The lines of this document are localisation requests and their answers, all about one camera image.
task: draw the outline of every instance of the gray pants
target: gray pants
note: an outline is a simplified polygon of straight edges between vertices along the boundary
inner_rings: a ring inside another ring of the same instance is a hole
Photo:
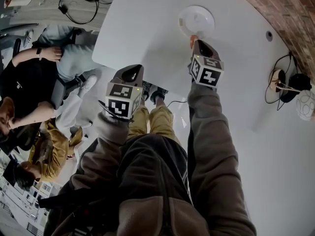
[[[60,46],[63,50],[61,61],[57,63],[57,70],[61,79],[65,82],[71,81],[86,71],[90,71],[102,65],[92,61],[94,45],[62,46],[71,38],[74,27],[49,25],[38,42],[49,46]]]

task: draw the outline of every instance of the black shoe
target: black shoe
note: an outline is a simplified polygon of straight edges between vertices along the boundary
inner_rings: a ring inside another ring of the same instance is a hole
[[[142,92],[142,100],[146,101],[149,98],[150,95],[150,88],[152,87],[152,84],[146,81],[142,82],[142,88],[143,88],[143,92]]]
[[[158,96],[158,97],[160,97],[160,98],[162,98],[162,99],[164,100],[164,99],[165,99],[165,95],[166,95],[167,93],[168,93],[167,90],[158,87],[157,90],[156,90],[154,93],[152,93],[150,100],[151,100],[151,101],[154,103],[154,105],[155,105],[155,104],[156,104],[156,97]]]

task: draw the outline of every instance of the logo on shirt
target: logo on shirt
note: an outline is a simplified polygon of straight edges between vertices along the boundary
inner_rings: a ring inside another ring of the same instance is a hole
[[[21,86],[21,84],[20,84],[18,81],[17,81],[16,83],[18,84],[18,85],[16,86],[17,89],[23,88],[23,87]]]

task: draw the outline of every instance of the black chair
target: black chair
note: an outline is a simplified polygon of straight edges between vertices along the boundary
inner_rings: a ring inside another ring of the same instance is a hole
[[[73,32],[72,38],[69,39],[65,45],[74,44],[76,36],[81,33],[81,30],[75,30]],[[13,57],[16,56],[20,52],[21,40],[17,39],[15,41],[14,49],[13,49]],[[51,96],[51,103],[53,104],[55,109],[58,109],[62,106],[63,101],[67,99],[69,94],[75,89],[79,88],[83,82],[85,82],[85,78],[83,75],[76,77],[74,80],[70,82],[64,82],[61,78],[57,78],[53,93]],[[0,143],[1,150],[9,155],[11,151],[14,149],[18,152],[17,147],[20,147],[22,150],[30,150],[32,145],[35,142],[37,133],[39,131],[41,123],[29,124],[23,127],[16,128],[12,130],[9,134],[9,138],[6,142]]]

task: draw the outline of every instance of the gray sleeve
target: gray sleeve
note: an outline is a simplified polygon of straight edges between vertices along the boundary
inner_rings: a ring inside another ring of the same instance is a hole
[[[87,151],[80,160],[80,171],[71,177],[74,189],[99,187],[112,184],[116,179],[122,146],[128,136],[127,122],[105,116],[105,111],[98,114],[95,121],[98,144],[94,151]]]
[[[212,236],[256,235],[245,209],[238,154],[218,94],[193,82],[188,104],[188,172],[195,208]]]

